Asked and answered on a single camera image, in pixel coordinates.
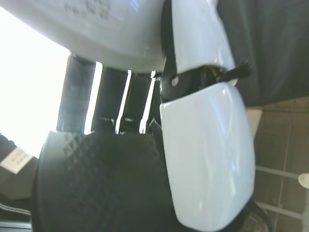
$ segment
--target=dark gray cloth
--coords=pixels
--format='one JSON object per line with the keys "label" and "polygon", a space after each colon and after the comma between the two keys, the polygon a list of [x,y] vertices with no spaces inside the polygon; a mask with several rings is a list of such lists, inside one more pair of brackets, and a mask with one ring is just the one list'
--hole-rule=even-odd
{"label": "dark gray cloth", "polygon": [[247,106],[309,95],[309,1],[219,0],[237,64],[254,73],[237,87]]}

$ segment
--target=gray cable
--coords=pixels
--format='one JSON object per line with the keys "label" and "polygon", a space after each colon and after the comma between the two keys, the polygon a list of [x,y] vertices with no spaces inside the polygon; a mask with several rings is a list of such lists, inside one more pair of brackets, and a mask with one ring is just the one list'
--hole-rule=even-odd
{"label": "gray cable", "polygon": [[10,211],[10,212],[14,212],[14,213],[25,214],[25,215],[31,216],[31,212],[29,210],[10,207],[10,206],[7,206],[7,205],[1,204],[1,203],[0,203],[0,209],[3,209],[5,211]]}

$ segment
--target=white cap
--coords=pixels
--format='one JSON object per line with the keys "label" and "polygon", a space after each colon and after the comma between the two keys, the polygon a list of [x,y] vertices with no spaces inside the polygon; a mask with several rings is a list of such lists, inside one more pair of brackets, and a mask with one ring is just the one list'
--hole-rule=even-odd
{"label": "white cap", "polygon": [[309,189],[309,173],[299,175],[298,181],[302,187]]}

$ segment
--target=white label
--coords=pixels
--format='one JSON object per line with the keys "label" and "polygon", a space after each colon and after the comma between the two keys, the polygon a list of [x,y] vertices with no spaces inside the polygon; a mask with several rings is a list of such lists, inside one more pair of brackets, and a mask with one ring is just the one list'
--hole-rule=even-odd
{"label": "white label", "polygon": [[17,147],[0,162],[0,166],[17,174],[32,157],[33,156],[26,154],[22,149]]}

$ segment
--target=tiled floor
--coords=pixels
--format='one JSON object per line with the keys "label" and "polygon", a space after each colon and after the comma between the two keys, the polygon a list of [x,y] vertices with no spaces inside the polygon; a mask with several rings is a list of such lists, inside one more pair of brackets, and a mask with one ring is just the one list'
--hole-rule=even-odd
{"label": "tiled floor", "polygon": [[[309,172],[309,98],[263,108],[254,141],[256,165],[294,174]],[[302,214],[306,190],[297,179],[256,172],[258,202]],[[276,232],[300,232],[301,220],[269,212]]]}

